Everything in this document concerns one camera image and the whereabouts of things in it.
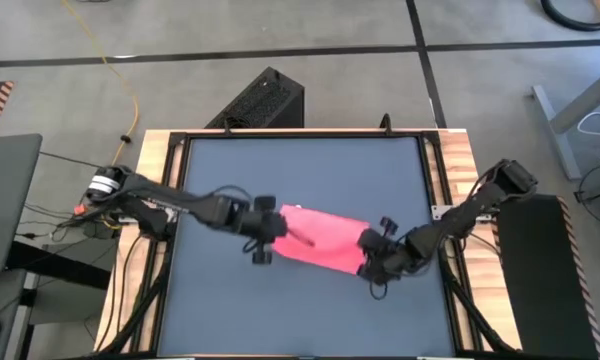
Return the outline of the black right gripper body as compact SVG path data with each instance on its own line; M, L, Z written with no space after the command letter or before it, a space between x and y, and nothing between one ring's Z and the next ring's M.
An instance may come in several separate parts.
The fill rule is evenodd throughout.
M392 239L398 230L398 225L389 217L382 217L380 226L384 232L380 234L380 247L374 250L363 250L365 260L376 270L374 279L365 279L375 285L385 285L390 281L399 280L406 264L404 246Z

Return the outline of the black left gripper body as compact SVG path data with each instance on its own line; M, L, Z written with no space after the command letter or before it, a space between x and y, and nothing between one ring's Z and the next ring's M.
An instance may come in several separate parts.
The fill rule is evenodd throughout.
M239 220L237 234L248 238L242 252L251 255L254 265L270 265L274 242L288 232L285 217L276 211L276 197L256 197L253 206L243 211Z

